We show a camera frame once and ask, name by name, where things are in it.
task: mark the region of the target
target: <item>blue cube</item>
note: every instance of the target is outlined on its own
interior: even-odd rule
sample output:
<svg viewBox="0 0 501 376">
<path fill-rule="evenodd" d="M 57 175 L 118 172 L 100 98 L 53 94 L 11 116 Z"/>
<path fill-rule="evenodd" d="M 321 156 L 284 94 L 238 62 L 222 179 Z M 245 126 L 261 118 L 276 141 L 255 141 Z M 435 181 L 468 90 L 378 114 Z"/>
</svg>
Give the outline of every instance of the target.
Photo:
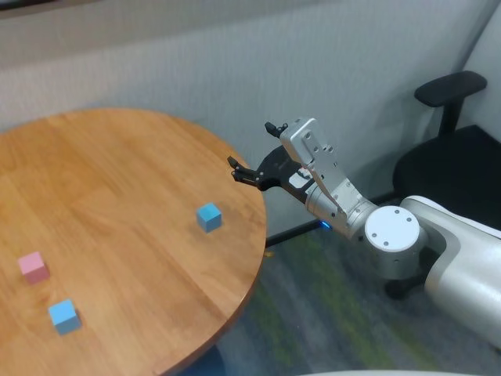
<svg viewBox="0 0 501 376">
<path fill-rule="evenodd" d="M 49 315 L 57 332 L 61 335 L 81 327 L 80 319 L 70 299 L 50 307 Z"/>
<path fill-rule="evenodd" d="M 210 203 L 196 211 L 196 220 L 206 233 L 210 233 L 221 226 L 222 215 L 216 205 Z"/>
</svg>

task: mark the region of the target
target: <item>wood grain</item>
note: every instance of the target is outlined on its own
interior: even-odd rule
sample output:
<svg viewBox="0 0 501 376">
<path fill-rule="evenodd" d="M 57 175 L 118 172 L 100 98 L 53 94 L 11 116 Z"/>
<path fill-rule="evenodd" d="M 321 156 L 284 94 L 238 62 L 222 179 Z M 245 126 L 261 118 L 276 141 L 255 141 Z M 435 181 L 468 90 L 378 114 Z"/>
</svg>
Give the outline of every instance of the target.
<svg viewBox="0 0 501 376">
<path fill-rule="evenodd" d="M 265 206 L 230 146 L 144 110 L 62 114 L 0 135 L 0 375 L 161 374 L 236 317 L 261 265 Z M 223 226 L 205 234 L 196 209 Z M 16 260 L 40 251 L 30 286 Z M 59 336 L 48 307 L 83 327 Z"/>
</svg>

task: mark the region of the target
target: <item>chair armrest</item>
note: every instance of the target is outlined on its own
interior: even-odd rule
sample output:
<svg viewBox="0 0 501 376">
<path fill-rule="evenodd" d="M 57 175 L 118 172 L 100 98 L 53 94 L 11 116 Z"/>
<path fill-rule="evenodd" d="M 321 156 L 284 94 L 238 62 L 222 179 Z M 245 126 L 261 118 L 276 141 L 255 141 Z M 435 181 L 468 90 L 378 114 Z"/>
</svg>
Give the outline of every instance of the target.
<svg viewBox="0 0 501 376">
<path fill-rule="evenodd" d="M 414 92 L 414 97 L 429 107 L 442 107 L 463 101 L 486 86 L 487 80 L 480 74 L 465 70 L 424 84 Z"/>
</svg>

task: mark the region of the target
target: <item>circular joint cap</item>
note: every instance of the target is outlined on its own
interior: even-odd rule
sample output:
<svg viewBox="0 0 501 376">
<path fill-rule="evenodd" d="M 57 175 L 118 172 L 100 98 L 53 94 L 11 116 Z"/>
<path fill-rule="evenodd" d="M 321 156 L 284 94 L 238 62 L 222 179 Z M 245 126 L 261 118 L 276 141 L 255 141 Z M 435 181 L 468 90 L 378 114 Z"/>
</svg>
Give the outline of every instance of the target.
<svg viewBox="0 0 501 376">
<path fill-rule="evenodd" d="M 386 252 L 409 249 L 420 235 L 420 225 L 414 214 L 399 206 L 384 206 L 373 211 L 365 230 L 366 239 Z"/>
</svg>

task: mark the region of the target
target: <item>pink cube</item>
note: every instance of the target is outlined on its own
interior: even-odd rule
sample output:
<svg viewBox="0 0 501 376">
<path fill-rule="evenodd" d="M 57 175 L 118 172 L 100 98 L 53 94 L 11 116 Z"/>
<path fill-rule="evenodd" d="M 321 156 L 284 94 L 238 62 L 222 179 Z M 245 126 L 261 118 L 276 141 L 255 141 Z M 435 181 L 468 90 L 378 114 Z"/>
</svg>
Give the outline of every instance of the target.
<svg viewBox="0 0 501 376">
<path fill-rule="evenodd" d="M 30 284 L 36 284 L 45 278 L 49 278 L 49 270 L 40 256 L 40 252 L 31 253 L 17 260 L 21 273 Z"/>
</svg>

